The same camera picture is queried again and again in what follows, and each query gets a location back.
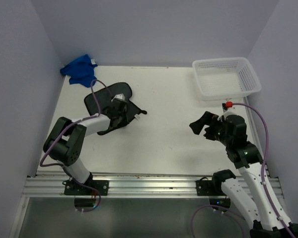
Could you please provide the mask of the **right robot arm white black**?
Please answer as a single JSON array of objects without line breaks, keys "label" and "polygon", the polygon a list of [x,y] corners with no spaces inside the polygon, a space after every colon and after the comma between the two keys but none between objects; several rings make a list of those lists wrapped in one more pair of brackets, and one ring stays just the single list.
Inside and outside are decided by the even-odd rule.
[{"label": "right robot arm white black", "polygon": [[249,194],[240,187],[231,170],[223,170],[213,174],[211,188],[215,194],[225,194],[231,199],[247,222],[250,236],[298,238],[298,224],[291,221],[280,205],[262,169],[262,156],[247,139],[244,118],[229,112],[222,116],[205,112],[189,126],[194,134],[204,130],[206,139],[223,144],[229,160],[246,182]]}]

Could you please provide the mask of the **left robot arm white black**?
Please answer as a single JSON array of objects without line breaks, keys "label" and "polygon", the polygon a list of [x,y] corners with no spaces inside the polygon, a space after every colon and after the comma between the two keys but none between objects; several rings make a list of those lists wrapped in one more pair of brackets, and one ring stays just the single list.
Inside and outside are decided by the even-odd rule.
[{"label": "left robot arm white black", "polygon": [[98,193],[93,186],[93,176],[80,159],[80,153],[87,136],[107,133],[115,130],[127,121],[128,102],[113,99],[109,106],[92,116],[71,120],[61,117],[57,120],[45,141],[44,156],[41,167],[59,166],[76,183],[81,194],[92,191]]}]

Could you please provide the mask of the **black purple microfiber towel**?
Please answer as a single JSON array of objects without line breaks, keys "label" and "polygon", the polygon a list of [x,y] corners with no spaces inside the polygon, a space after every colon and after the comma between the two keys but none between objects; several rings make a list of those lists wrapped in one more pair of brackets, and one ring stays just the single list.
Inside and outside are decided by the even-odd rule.
[{"label": "black purple microfiber towel", "polygon": [[140,109],[130,100],[132,95],[128,83],[118,82],[85,97],[84,103],[91,116],[101,112],[110,119],[108,129],[98,132],[98,135],[126,127],[140,114],[147,114],[147,111]]}]

